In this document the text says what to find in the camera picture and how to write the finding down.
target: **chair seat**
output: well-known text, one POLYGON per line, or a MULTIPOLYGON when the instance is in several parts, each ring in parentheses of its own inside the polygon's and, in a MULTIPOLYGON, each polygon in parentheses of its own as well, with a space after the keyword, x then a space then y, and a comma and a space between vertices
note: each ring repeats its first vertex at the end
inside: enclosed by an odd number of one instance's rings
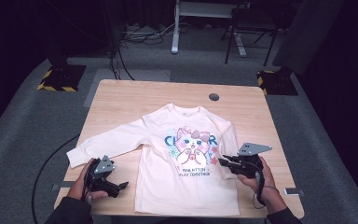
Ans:
POLYGON ((236 29, 243 30, 274 30, 276 29, 275 22, 272 20, 266 10, 257 7, 251 8, 234 8, 232 10, 235 18, 234 26, 236 29))

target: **cartoon cat graphic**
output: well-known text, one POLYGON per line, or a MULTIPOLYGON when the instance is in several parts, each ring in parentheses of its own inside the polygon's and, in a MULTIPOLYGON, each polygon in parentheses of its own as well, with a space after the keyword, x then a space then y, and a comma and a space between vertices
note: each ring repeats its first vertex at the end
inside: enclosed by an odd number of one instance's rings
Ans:
POLYGON ((176 160, 184 166, 184 168, 203 168, 206 166, 205 153, 209 150, 209 133, 194 131, 188 132, 185 129, 179 129, 176 148, 180 154, 176 160))

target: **table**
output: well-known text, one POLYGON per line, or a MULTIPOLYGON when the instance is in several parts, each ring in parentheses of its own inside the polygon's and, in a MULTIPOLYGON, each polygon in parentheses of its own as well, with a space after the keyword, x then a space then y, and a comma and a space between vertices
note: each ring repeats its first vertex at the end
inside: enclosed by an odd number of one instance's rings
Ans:
MULTIPOLYGON (((239 146, 244 142, 272 146, 273 149, 261 154, 274 174, 277 188, 295 188, 280 139, 269 113, 264 93, 258 87, 102 80, 89 109, 78 144, 99 133, 114 129, 120 124, 139 119, 166 104, 181 107, 202 105, 216 115, 230 120, 235 127, 239 146), (219 95, 218 101, 209 98, 211 93, 219 95)), ((141 150, 114 157, 116 170, 107 180, 119 184, 130 181, 117 198, 94 201, 92 213, 96 215, 153 216, 134 213, 134 198, 138 163, 141 150)), ((83 166, 68 167, 64 181, 75 181, 83 166)), ((255 209, 253 192, 237 180, 241 214, 239 217, 266 217, 267 210, 255 209)), ((61 188, 55 206, 68 192, 61 188)), ((283 199, 297 217, 304 216, 299 196, 283 195, 283 199)))
MULTIPOLYGON (((173 31, 172 40, 172 54, 177 54, 179 51, 179 17, 180 16, 194 16, 194 17, 212 17, 212 18, 231 18, 231 10, 237 5, 220 4, 220 3, 199 3, 199 2, 184 2, 176 0, 175 7, 175 28, 173 31)), ((235 34, 235 41, 237 42, 238 51, 241 57, 246 56, 246 50, 243 47, 241 34, 235 34)))

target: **black chair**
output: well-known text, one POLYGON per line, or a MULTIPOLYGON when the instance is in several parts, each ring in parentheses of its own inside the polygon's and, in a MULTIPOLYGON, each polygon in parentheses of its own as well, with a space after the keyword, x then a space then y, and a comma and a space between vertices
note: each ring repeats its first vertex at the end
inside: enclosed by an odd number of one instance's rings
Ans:
POLYGON ((264 61, 264 66, 266 66, 267 61, 269 60, 269 55, 271 53, 272 46, 275 41, 276 34, 278 32, 278 25, 275 20, 269 13, 269 9, 272 9, 273 6, 271 4, 276 4, 273 0, 259 0, 254 2, 240 2, 237 4, 236 8, 232 9, 231 12, 231 22, 230 25, 225 30, 225 33, 222 36, 222 40, 225 38, 226 33, 230 32, 230 38, 228 41, 228 49, 226 61, 228 61, 228 56, 230 53, 230 49, 232 47, 247 47, 251 46, 237 46, 232 45, 232 39, 234 38, 234 34, 259 34, 259 37, 255 41, 257 43, 258 40, 261 39, 265 35, 265 33, 271 33, 271 42, 269 44, 268 53, 266 56, 266 60, 264 61))

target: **wooden tabletop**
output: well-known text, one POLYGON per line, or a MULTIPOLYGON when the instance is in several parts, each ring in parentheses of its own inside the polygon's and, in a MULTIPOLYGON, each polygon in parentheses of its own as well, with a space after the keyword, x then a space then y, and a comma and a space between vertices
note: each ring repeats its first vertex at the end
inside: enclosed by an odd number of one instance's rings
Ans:
MULTIPOLYGON (((280 139, 269 113, 265 95, 258 87, 146 82, 124 80, 102 80, 95 94, 86 118, 78 144, 87 138, 104 133, 126 124, 142 115, 174 103, 180 107, 202 105, 207 110, 234 124, 238 145, 250 142, 272 146, 272 150, 263 152, 274 175, 276 186, 288 207, 296 217, 303 217, 304 210, 299 196, 283 195, 284 188, 295 188, 287 160, 284 156, 280 139), (219 96, 212 101, 210 94, 219 96)), ((141 150, 111 158, 116 170, 107 180, 119 184, 129 181, 117 198, 106 198, 94 201, 92 213, 99 215, 150 216, 134 213, 134 200, 138 164, 141 150)), ((75 181, 83 166, 72 169, 68 167, 64 181, 75 181)), ((237 180, 239 193, 240 217, 266 217, 267 209, 255 209, 253 191, 237 180)), ((61 188, 55 206, 64 197, 68 188, 61 188)))

